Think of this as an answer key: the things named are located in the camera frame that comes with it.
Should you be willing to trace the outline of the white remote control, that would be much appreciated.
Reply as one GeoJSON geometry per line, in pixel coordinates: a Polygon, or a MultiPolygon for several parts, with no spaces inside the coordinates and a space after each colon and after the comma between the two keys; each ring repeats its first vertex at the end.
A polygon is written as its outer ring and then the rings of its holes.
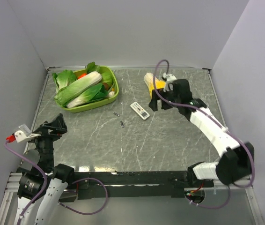
{"type": "Polygon", "coordinates": [[[130,107],[143,119],[147,120],[150,114],[137,102],[130,104],[130,107]]]}

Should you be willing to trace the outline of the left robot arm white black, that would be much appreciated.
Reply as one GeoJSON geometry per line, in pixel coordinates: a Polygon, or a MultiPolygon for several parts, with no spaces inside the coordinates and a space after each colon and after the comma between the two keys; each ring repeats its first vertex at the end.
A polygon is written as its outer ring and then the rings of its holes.
{"type": "Polygon", "coordinates": [[[22,176],[17,192],[18,206],[14,224],[46,224],[50,211],[64,190],[74,185],[74,169],[64,164],[54,164],[53,143],[66,132],[67,126],[60,113],[51,122],[45,121],[34,131],[23,124],[12,135],[17,143],[35,145],[24,153],[19,167],[22,176]]]}

